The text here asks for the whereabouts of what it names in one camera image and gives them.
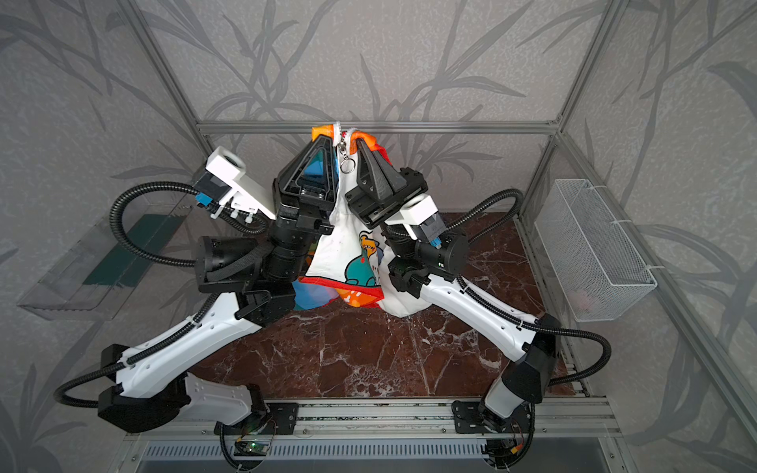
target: red marble surface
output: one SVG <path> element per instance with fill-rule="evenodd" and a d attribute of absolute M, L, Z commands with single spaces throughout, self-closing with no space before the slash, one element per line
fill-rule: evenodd
<path fill-rule="evenodd" d="M 473 235 L 501 216 L 471 222 Z M 448 222 L 456 214 L 445 216 Z M 544 313 L 515 226 L 508 222 L 470 252 L 466 278 L 536 316 Z M 481 396 L 509 362 L 486 338 L 432 306 L 398 319 L 337 300 L 297 311 L 237 340 L 191 371 L 224 384 L 258 384 L 268 398 Z M 565 374 L 562 360 L 556 373 Z M 569 385 L 550 394 L 571 396 Z"/>

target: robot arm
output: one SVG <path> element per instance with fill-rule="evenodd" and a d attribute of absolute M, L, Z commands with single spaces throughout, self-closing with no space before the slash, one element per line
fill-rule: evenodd
<path fill-rule="evenodd" d="M 172 419 L 214 420 L 226 425 L 244 419 L 251 425 L 261 422 L 266 406 L 259 391 L 203 381 L 186 370 L 294 308 L 291 283 L 300 274 L 316 235 L 329 235 L 333 230 L 329 214 L 337 194 L 336 150 L 340 144 L 325 135 L 316 137 L 274 180 L 273 198 L 246 175 L 238 157 L 216 149 L 193 179 L 194 188 L 186 191 L 196 194 L 201 206 L 212 208 L 213 216 L 231 213 L 222 215 L 226 221 L 244 212 L 249 222 L 257 210 L 274 217 L 267 240 L 202 237 L 195 262 L 198 288 L 217 299 L 144 344 L 107 348 L 101 370 L 59 387 L 56 400 L 97 407 L 100 417 L 129 432 L 150 430 Z M 567 331 L 560 331 L 559 323 L 549 315 L 537 319 L 466 281 L 460 273 L 467 260 L 468 238 L 456 229 L 457 222 L 449 228 L 444 223 L 426 194 L 423 175 L 410 168 L 396 171 L 380 154 L 370 151 L 362 138 L 357 139 L 357 153 L 358 185 L 345 197 L 366 227 L 381 226 L 387 237 L 396 255 L 389 263 L 391 284 L 448 310 L 514 362 L 495 380 L 479 406 L 486 425 L 502 431 L 518 405 L 541 401 L 556 363 L 557 335 L 567 335 Z M 132 190 L 124 195 L 139 195 Z M 98 401 L 66 395 L 69 389 L 101 376 L 110 377 L 116 385 Z"/>

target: white fabric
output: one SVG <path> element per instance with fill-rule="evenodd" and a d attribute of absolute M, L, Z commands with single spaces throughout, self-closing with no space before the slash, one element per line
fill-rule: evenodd
<path fill-rule="evenodd" d="M 338 125 L 334 128 L 335 131 L 339 130 Z M 354 131 L 355 129 L 349 129 L 345 134 L 344 142 L 347 150 L 350 149 L 350 140 Z M 349 157 L 357 162 L 357 153 Z M 340 163 L 346 158 L 346 156 L 340 156 Z M 310 268 L 307 270 L 305 276 L 331 279 L 350 284 L 349 281 L 353 280 L 347 280 L 345 269 L 356 256 L 361 255 L 363 252 L 363 246 L 360 242 L 361 236 L 364 235 L 366 238 L 375 241 L 378 247 L 378 251 L 371 254 L 368 261 L 375 284 L 376 286 L 381 286 L 384 293 L 384 299 L 378 301 L 379 306 L 387 313 L 397 317 L 408 316 L 430 306 L 430 303 L 418 300 L 408 293 L 397 292 L 391 284 L 388 264 L 394 258 L 394 253 L 386 245 L 386 240 L 381 235 L 380 229 L 368 230 L 360 219 L 350 212 L 347 206 L 347 198 L 344 196 L 347 191 L 357 187 L 357 170 L 343 173 L 341 166 L 338 168 L 339 184 L 336 205 L 329 217 L 329 221 L 334 226 L 334 232 L 330 235 L 324 235 L 319 239 L 316 253 L 313 255 L 313 262 L 310 264 Z M 365 274 L 358 276 L 360 280 L 359 285 L 365 286 L 368 276 Z"/>

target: metal ring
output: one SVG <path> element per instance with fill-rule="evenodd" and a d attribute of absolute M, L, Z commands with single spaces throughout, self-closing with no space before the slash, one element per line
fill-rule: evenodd
<path fill-rule="evenodd" d="M 341 163 L 339 163 L 339 170 L 342 171 L 344 174 L 349 174 L 355 170 L 355 160 L 351 157 L 346 157 L 342 160 Z"/>

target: white wire basket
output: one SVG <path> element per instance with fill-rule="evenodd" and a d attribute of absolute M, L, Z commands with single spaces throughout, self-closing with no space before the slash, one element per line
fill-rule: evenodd
<path fill-rule="evenodd" d="M 577 321 L 617 319 L 657 287 L 621 222 L 586 179 L 556 179 L 535 225 Z"/>

